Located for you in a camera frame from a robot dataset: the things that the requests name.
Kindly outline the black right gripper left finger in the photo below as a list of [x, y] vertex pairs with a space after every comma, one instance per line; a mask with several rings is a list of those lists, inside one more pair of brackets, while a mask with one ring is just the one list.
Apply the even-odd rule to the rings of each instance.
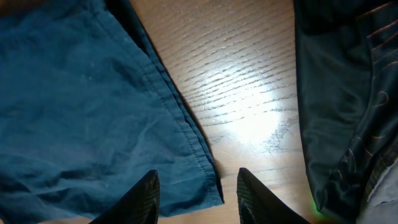
[[90, 224], [158, 224], [160, 183], [156, 170], [150, 170], [109, 210]]

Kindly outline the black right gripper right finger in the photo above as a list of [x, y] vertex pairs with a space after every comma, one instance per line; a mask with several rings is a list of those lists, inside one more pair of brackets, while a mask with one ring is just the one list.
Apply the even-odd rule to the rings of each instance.
[[237, 196], [240, 224], [309, 224], [243, 167], [238, 172]]

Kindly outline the teal blue shorts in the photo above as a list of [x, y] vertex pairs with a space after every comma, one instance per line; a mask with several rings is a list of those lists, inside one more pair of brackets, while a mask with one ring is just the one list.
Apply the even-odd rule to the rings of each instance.
[[160, 215], [223, 204], [205, 138], [129, 1], [1, 18], [1, 219], [96, 218], [156, 170]]

